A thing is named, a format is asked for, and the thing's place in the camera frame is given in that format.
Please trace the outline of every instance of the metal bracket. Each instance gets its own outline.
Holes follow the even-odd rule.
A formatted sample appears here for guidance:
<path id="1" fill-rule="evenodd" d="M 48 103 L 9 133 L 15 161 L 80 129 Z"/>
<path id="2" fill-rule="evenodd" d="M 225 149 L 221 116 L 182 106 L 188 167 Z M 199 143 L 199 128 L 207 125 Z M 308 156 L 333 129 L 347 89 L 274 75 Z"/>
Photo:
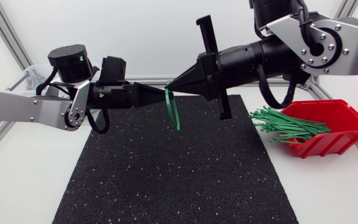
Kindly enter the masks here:
<path id="1" fill-rule="evenodd" d="M 308 91 L 311 85 L 320 84 L 318 75 L 310 75 L 309 79 L 307 79 L 305 84 L 298 84 L 297 87 Z"/>
<path id="2" fill-rule="evenodd" d="M 305 63 L 301 66 L 302 69 L 305 69 L 306 66 L 311 68 L 322 67 L 334 58 L 337 47 L 335 38 L 330 33 L 313 25 L 311 28 L 313 29 L 314 39 L 324 46 L 324 52 L 319 56 L 314 56 L 309 52 L 309 47 L 302 38 L 299 21 L 290 15 L 267 24 L 267 27 L 302 59 Z"/>

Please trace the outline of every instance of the cable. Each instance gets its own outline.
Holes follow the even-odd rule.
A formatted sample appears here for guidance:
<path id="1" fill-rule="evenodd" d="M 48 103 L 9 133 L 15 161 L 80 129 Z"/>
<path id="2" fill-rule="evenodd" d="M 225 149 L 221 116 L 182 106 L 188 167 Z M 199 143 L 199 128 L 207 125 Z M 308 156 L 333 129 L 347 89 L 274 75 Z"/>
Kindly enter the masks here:
<path id="1" fill-rule="evenodd" d="M 54 67 L 52 70 L 52 73 L 50 74 L 50 76 L 44 81 L 43 84 L 39 84 L 37 86 L 37 90 L 35 91 L 36 94 L 39 96 L 42 93 L 42 90 L 44 90 L 45 87 L 47 87 L 47 85 L 49 85 L 49 83 L 53 80 L 53 78 L 55 78 L 55 75 L 58 71 L 57 67 Z"/>
<path id="2" fill-rule="evenodd" d="M 270 91 L 263 65 L 258 65 L 257 73 L 259 75 L 260 92 L 269 106 L 275 109 L 283 109 L 292 103 L 293 95 L 295 94 L 296 82 L 290 82 L 290 86 L 288 87 L 287 95 L 285 96 L 283 103 L 279 103 L 274 98 L 272 91 Z"/>
<path id="3" fill-rule="evenodd" d="M 66 93 L 67 95 L 70 95 L 70 94 L 68 93 L 68 91 L 66 91 L 65 89 L 63 89 L 62 87 L 60 87 L 60 86 L 58 86 L 58 85 L 56 85 L 56 84 L 49 83 L 48 85 L 53 86 L 53 87 L 55 87 L 56 89 L 59 89 L 60 91 Z"/>
<path id="4" fill-rule="evenodd" d="M 267 37 L 264 36 L 260 30 L 258 30 L 258 27 L 256 26 L 256 19 L 254 19 L 254 30 L 255 30 L 255 34 L 261 38 L 262 40 L 266 39 Z"/>
<path id="5" fill-rule="evenodd" d="M 303 41 L 310 48 L 310 53 L 312 55 L 319 55 L 323 53 L 324 49 L 321 49 L 316 43 L 313 35 L 313 29 L 311 28 L 311 23 L 313 22 L 309 19 L 309 10 L 303 0 L 296 0 L 301 8 L 299 9 L 299 27 L 301 29 L 301 34 Z"/>
<path id="6" fill-rule="evenodd" d="M 96 131 L 98 134 L 106 134 L 110 129 L 110 117 L 107 109 L 102 109 L 102 114 L 104 118 L 104 128 L 99 129 L 94 122 L 92 113 L 89 109 L 85 110 L 85 115 L 88 117 L 89 124 L 91 125 L 92 129 Z"/>

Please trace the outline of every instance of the red bin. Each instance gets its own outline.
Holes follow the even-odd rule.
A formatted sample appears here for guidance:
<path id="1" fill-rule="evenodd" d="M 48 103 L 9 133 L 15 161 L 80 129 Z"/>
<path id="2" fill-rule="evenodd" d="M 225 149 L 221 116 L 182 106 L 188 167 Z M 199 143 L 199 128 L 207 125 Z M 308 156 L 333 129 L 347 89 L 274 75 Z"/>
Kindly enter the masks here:
<path id="1" fill-rule="evenodd" d="M 294 155 L 303 159 L 329 153 L 341 155 L 358 141 L 358 112 L 343 100 L 296 101 L 282 110 L 282 113 L 294 118 L 326 123 L 332 130 L 331 133 L 316 135 L 302 144 L 289 143 Z"/>

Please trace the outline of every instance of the black rubber mat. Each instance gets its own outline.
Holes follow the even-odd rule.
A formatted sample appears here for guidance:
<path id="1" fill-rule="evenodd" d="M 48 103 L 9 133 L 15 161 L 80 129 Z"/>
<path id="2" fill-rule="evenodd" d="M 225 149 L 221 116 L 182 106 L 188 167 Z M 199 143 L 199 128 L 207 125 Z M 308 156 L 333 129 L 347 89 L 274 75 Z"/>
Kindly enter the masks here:
<path id="1" fill-rule="evenodd" d="M 182 131 L 163 103 L 111 110 L 91 132 L 54 223 L 297 223 L 240 96 L 177 97 Z"/>

